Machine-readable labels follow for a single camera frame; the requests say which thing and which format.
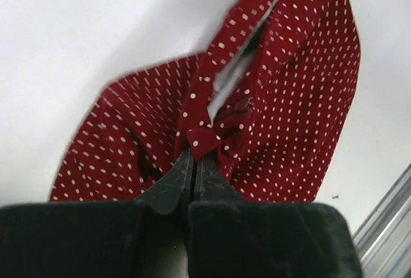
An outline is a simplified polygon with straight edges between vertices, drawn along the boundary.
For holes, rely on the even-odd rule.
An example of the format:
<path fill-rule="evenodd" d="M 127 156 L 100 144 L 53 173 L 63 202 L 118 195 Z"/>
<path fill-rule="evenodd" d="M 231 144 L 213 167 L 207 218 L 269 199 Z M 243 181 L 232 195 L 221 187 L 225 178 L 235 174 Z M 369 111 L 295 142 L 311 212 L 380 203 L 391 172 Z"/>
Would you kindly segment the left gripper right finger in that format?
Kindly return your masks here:
<path fill-rule="evenodd" d="M 188 208 L 190 277 L 362 277 L 345 218 L 322 203 L 248 202 L 211 157 Z"/>

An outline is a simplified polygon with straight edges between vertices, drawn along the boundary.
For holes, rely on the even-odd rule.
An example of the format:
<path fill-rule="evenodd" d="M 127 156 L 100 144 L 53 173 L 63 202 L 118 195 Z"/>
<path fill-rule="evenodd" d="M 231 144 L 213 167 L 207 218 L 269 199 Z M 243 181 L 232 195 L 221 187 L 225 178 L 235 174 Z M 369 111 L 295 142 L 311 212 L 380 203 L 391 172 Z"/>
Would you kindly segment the red polka dot skirt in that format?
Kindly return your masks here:
<path fill-rule="evenodd" d="M 129 200 L 184 150 L 241 196 L 312 202 L 360 68 L 349 0 L 238 0 L 204 52 L 104 89 L 73 137 L 52 202 Z"/>

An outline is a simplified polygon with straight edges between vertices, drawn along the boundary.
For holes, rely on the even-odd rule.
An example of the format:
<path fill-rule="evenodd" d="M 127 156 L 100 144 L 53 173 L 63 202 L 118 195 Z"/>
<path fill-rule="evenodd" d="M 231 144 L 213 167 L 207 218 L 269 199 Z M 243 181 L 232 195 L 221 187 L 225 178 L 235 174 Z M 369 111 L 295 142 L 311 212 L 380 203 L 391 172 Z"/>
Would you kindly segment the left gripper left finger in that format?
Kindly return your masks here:
<path fill-rule="evenodd" d="M 1 208 L 2 277 L 187 277 L 183 216 L 194 161 L 131 201 L 50 202 Z"/>

